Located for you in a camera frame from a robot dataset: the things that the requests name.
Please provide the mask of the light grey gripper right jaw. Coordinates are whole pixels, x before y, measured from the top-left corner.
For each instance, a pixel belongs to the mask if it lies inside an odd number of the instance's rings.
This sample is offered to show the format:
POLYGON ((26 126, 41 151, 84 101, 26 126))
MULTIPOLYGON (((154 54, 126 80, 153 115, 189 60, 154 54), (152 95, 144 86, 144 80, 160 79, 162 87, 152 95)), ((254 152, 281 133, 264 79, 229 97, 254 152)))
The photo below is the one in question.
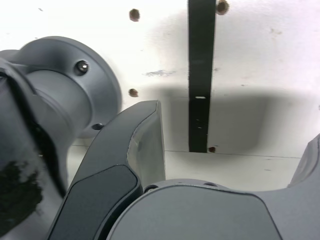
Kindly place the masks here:
POLYGON ((288 187, 236 191, 174 184, 135 200, 109 240, 317 240, 320 139, 310 141, 288 187))

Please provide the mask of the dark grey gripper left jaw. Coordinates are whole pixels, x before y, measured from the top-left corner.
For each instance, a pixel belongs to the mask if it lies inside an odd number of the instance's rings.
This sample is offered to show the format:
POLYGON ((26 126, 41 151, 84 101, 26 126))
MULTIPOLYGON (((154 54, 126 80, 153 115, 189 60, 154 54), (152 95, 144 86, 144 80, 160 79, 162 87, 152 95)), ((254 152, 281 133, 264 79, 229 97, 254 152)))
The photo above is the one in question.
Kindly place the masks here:
POLYGON ((145 188, 165 178, 161 103, 142 101, 118 114, 95 137, 48 238, 106 239, 145 188))

